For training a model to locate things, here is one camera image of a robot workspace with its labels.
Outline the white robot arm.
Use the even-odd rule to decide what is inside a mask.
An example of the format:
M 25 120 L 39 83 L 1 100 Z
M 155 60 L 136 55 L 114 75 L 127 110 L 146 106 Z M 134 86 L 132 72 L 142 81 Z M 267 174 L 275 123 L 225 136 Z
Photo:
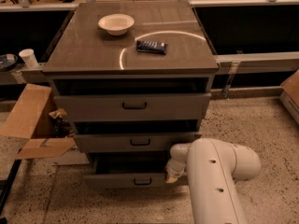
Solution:
M 260 170 L 260 158 L 250 147 L 200 138 L 171 147 L 166 181 L 187 176 L 194 224 L 248 224 L 235 183 L 253 179 Z

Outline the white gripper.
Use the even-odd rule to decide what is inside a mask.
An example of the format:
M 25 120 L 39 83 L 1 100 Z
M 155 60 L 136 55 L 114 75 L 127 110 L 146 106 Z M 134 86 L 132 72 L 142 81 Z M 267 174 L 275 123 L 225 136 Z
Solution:
M 166 184 L 173 184 L 178 181 L 186 168 L 186 163 L 184 161 L 177 161 L 174 158 L 171 158 L 167 165 L 165 166 L 165 170 L 167 171 L 167 177 L 165 180 Z

